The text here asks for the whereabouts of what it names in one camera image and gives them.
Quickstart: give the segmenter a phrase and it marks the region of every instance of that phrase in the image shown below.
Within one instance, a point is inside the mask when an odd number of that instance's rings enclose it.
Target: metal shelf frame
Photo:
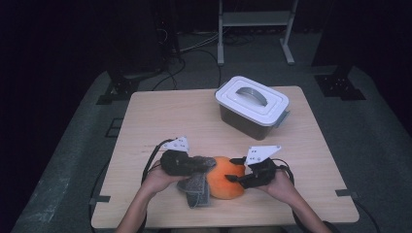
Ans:
[[[271,26],[286,25],[286,33],[280,39],[282,50],[289,65],[294,64],[294,59],[289,49],[289,38],[292,32],[292,25],[296,15],[298,0],[293,0],[290,11],[278,12],[230,12],[223,11],[223,0],[219,1],[219,38],[218,38],[218,64],[224,65],[223,52],[223,28],[228,26]]]

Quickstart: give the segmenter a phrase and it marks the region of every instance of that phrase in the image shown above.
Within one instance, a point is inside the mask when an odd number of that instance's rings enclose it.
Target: white plastic container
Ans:
[[[221,118],[256,140],[263,140],[289,114],[289,98],[270,87],[236,76],[215,93]]]

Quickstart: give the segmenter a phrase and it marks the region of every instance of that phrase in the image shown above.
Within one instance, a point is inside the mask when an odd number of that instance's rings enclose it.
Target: floor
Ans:
[[[349,79],[365,100],[325,97],[315,76],[335,67],[312,67],[320,33],[292,33],[295,64],[287,64],[279,44],[282,34],[235,38],[242,46],[224,47],[225,64],[216,63],[216,43],[172,59],[168,72],[146,79],[137,91],[217,88],[241,75],[265,85],[298,85],[326,138],[348,188],[358,195],[381,232],[411,232],[412,140],[382,98],[373,80],[354,67]],[[182,35],[182,48],[206,40],[205,35]],[[48,168],[17,221],[13,232],[113,232],[92,229],[92,200],[104,180],[116,146],[128,101],[97,105],[110,83],[106,72],[96,77],[58,144]],[[360,220],[336,224],[341,232],[377,232],[359,207]],[[285,226],[288,232],[300,232]]]

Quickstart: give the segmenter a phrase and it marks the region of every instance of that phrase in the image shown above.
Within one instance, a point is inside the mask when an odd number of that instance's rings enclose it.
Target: white shelf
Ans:
[[[290,11],[223,13],[223,26],[288,25]]]

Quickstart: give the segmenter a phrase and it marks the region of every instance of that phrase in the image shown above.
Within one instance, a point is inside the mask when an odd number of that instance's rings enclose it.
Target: shelf leg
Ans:
[[[292,9],[291,9],[291,14],[289,15],[289,19],[288,19],[288,26],[286,27],[285,38],[282,38],[280,40],[282,50],[284,51],[285,57],[289,65],[294,65],[294,59],[293,59],[291,50],[289,49],[288,42],[289,42],[289,37],[291,36],[291,32],[292,32],[294,16],[296,15],[297,3],[298,3],[298,0],[294,0],[292,3]]]
[[[219,35],[218,35],[218,65],[224,65],[223,54],[223,2],[219,0]]]

